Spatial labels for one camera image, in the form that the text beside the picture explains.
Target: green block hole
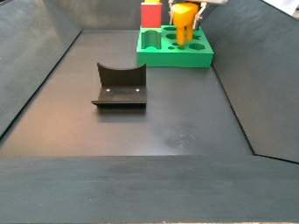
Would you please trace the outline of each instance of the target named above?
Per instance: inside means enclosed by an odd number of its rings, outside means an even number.
[[[192,36],[193,39],[200,39],[200,37],[201,37],[200,35],[193,35]]]
[[[189,48],[190,48],[192,50],[197,50],[197,51],[200,51],[200,50],[202,50],[205,47],[204,47],[204,45],[201,45],[201,44],[196,44],[196,43],[193,43],[193,44],[189,44]]]
[[[174,28],[173,26],[164,27],[164,29],[165,29],[168,32],[176,31],[176,28]]]
[[[165,37],[166,37],[168,39],[176,39],[176,35],[174,35],[174,33],[166,34]]]

